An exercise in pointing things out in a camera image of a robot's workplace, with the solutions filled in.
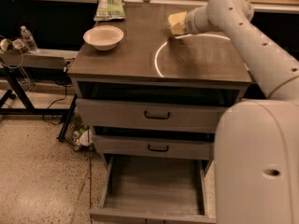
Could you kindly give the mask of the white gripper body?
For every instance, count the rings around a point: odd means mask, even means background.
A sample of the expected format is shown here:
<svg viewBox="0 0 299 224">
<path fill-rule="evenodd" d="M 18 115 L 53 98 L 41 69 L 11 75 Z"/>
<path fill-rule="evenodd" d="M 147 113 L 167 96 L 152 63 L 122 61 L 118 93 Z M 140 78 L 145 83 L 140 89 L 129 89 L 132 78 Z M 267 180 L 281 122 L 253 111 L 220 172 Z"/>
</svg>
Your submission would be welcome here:
<svg viewBox="0 0 299 224">
<path fill-rule="evenodd" d="M 187 13 L 185 18 L 186 30 L 191 35 L 207 32 L 209 22 L 206 14 L 206 7 L 198 7 Z"/>
</svg>

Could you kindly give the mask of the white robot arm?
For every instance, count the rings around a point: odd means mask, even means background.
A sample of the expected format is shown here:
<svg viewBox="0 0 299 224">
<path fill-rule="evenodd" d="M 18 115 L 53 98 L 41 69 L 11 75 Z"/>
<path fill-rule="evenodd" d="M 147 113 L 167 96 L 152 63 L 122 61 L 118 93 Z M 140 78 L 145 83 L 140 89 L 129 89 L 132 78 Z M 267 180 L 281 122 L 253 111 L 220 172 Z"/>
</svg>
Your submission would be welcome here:
<svg viewBox="0 0 299 224">
<path fill-rule="evenodd" d="M 187 15 L 191 34 L 222 31 L 264 99 L 228 108 L 215 145 L 217 224 L 299 224 L 298 62 L 251 24 L 245 0 L 209 0 Z"/>
</svg>

